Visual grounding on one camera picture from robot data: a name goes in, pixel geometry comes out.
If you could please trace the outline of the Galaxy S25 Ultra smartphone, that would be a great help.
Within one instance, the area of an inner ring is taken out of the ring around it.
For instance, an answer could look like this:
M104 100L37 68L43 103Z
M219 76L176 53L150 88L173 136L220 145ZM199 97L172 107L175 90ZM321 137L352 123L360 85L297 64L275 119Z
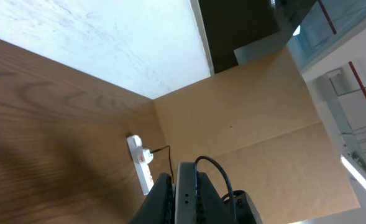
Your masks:
M196 164L180 162L175 189L175 224L196 224Z

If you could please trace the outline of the white power strip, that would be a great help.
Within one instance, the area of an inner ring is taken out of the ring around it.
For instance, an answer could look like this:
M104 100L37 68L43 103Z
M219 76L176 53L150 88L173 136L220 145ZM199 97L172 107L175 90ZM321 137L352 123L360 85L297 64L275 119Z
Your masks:
M143 194L148 195L154 185L153 177L149 164L139 164L137 159L138 150L146 148L143 147L142 140L138 135L127 137L127 143Z

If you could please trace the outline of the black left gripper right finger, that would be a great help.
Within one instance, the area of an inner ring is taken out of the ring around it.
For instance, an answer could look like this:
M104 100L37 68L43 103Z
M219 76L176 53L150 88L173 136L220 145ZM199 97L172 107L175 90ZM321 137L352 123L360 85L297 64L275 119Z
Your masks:
M233 224L219 194L204 172L197 173L196 222L198 224Z

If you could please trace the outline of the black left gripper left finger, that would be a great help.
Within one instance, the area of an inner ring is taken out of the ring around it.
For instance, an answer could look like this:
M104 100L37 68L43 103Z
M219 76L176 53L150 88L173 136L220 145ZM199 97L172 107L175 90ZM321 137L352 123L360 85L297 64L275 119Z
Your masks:
M173 212L172 177L161 173L129 224L171 224Z

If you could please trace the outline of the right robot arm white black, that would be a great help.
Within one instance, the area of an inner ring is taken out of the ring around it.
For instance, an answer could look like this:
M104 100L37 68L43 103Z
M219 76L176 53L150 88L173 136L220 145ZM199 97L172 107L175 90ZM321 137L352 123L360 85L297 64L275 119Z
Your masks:
M260 214L248 193L243 190L235 190L233 196L236 205L236 223L263 224Z

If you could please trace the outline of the white USB charger adapter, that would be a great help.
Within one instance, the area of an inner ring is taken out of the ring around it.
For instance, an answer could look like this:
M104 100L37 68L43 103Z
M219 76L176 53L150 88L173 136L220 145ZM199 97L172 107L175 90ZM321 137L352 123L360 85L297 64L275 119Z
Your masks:
M139 149L137 159L139 164L149 164L153 160L153 154L150 149Z

